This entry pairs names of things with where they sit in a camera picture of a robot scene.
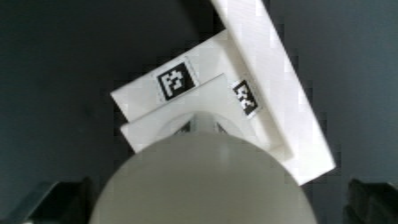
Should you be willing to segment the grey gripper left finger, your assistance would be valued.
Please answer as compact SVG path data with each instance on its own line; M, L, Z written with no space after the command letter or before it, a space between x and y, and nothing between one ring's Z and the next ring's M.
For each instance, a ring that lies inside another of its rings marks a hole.
M41 182L0 224L89 224L93 181Z

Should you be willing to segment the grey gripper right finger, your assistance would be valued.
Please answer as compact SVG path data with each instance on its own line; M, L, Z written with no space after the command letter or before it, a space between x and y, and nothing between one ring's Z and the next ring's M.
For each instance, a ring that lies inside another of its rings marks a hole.
M398 186L388 182L349 183L343 224L398 224Z

